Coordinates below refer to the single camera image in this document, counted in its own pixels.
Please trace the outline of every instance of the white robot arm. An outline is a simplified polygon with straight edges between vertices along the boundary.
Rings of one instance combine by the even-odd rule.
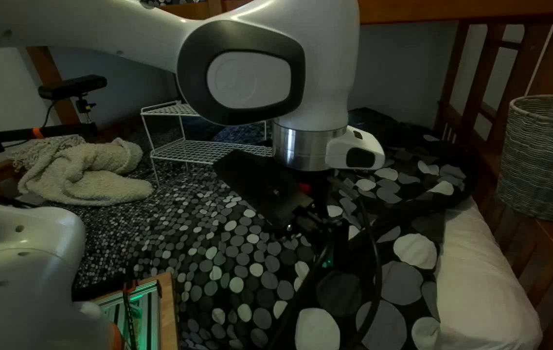
[[[274,119],[275,159],[303,171],[384,163],[347,126],[359,26],[356,0],[255,0],[207,20],[137,0],[0,0],[0,47],[83,47],[173,71],[214,123]]]

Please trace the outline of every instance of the bed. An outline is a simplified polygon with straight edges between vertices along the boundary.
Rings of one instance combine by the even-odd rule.
[[[247,2],[249,1],[208,0],[192,4],[167,5],[161,9],[186,18],[207,18],[223,11],[230,11]],[[493,196],[499,175],[499,155],[505,134],[509,101],[523,95],[528,87],[529,94],[553,93],[553,34],[538,64],[539,53],[545,46],[550,25],[553,24],[553,1],[533,0],[528,6],[518,0],[451,0],[443,2],[441,6],[422,0],[359,0],[359,4],[361,24],[460,20],[445,87],[439,100],[435,128],[444,140],[456,142],[470,149],[478,157],[482,172],[480,185],[474,193],[477,207],[474,202],[465,203],[462,210],[454,212],[453,217],[447,220],[447,242],[441,254],[441,268],[438,272],[438,312],[443,319],[439,337],[441,341],[446,339],[444,347],[532,349],[538,346],[542,337],[539,348],[553,349],[553,321],[541,333],[536,322],[537,317],[532,312],[553,283],[553,223],[523,223],[529,225],[535,235],[523,246],[510,268],[501,250],[507,249],[519,223],[499,224],[503,221],[504,210]],[[467,108],[463,115],[460,115],[450,106],[449,101],[466,31],[469,25],[474,23],[488,24],[488,35]],[[502,37],[505,24],[524,24],[523,42],[504,42]],[[512,47],[518,51],[515,64],[518,68],[513,69],[502,102],[497,110],[494,110],[485,106],[482,100],[499,47]],[[50,57],[49,51],[37,48],[29,49],[29,53],[44,83],[51,82],[46,80],[58,78],[49,73],[57,73],[53,60],[50,66],[50,60],[47,59]],[[532,81],[533,71],[536,71],[536,74]],[[473,133],[478,113],[493,122],[493,131],[487,140],[481,140]],[[74,121],[71,119],[71,111],[59,110],[58,114],[65,123]],[[0,171],[0,179],[12,175],[3,174],[5,172]],[[499,232],[501,249],[496,246],[488,227],[494,231],[502,231]],[[542,250],[547,254],[548,264],[528,291],[526,298],[516,281],[516,275],[523,272],[536,250]],[[98,269],[97,263],[95,260],[91,261],[91,268]],[[486,277],[486,281],[490,283],[481,284],[481,279],[474,277],[476,275]],[[462,297],[456,297],[456,291],[461,291]],[[490,310],[503,312],[503,317],[493,315]],[[474,319],[474,315],[479,313],[485,318],[482,316]]]

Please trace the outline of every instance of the towel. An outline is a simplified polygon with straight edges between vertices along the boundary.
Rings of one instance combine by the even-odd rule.
[[[52,142],[38,155],[19,181],[21,193],[76,206],[111,206],[153,193],[148,181],[120,176],[134,170],[143,157],[137,144],[120,138],[61,149],[63,144]]]

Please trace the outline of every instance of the wooden bed frame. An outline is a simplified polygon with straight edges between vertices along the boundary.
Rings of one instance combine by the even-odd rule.
[[[248,2],[250,0],[206,0],[192,4],[165,6],[161,9],[185,18],[204,19],[243,6]],[[538,65],[541,51],[553,24],[553,0],[530,0],[529,2],[443,0],[441,3],[429,0],[358,0],[358,2],[361,24],[459,20],[434,128],[443,135],[445,140],[458,142],[472,151],[479,160],[482,169],[481,178],[474,197],[491,229],[497,230],[500,234],[502,250],[507,250],[512,243],[518,226],[522,225],[523,228],[531,231],[530,239],[524,244],[513,263],[512,268],[516,275],[521,275],[534,255],[534,251],[545,252],[547,265],[528,290],[529,299],[534,306],[537,306],[553,283],[553,223],[525,219],[509,209],[504,209],[503,205],[495,200],[494,190],[499,176],[500,153],[510,101],[526,93],[553,94],[553,33]],[[470,24],[487,24],[488,33],[464,113],[460,115],[450,105],[450,97]],[[522,42],[503,41],[506,24],[525,26]],[[500,47],[516,50],[517,57],[499,108],[494,110],[483,102],[483,96]],[[31,47],[28,48],[28,52],[44,84],[60,80],[60,74],[47,47]],[[56,104],[56,111],[63,123],[78,122],[71,104]],[[479,137],[474,131],[474,124],[480,113],[492,122],[492,130],[487,140]],[[0,166],[0,180],[13,176],[10,164]],[[539,348],[553,349],[553,321],[544,330],[544,339]]]

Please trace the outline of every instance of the wire shelf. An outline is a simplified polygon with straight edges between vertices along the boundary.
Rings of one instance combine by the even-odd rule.
[[[251,144],[179,140],[166,144],[151,152],[154,159],[169,161],[197,162],[214,164],[234,149],[240,149],[257,156],[271,157],[272,148]]]
[[[200,117],[194,108],[181,101],[167,102],[166,104],[144,107],[140,110],[141,115],[172,115],[183,117]]]

